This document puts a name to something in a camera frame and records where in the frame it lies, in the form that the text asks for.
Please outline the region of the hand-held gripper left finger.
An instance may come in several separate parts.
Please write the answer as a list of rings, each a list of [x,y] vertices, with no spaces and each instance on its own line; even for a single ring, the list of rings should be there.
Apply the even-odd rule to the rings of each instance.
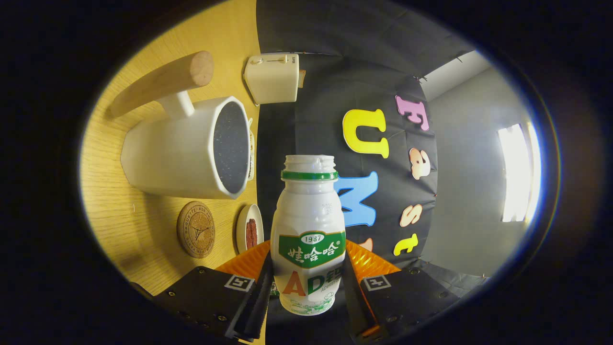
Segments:
[[[227,343],[259,339],[273,284],[270,241],[216,269],[198,266],[152,297],[178,319]]]

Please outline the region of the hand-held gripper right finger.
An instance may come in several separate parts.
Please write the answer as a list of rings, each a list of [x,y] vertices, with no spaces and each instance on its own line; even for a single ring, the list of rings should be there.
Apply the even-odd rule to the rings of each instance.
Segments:
[[[405,338],[458,302],[422,269],[400,269],[352,241],[346,241],[343,286],[355,343]]]

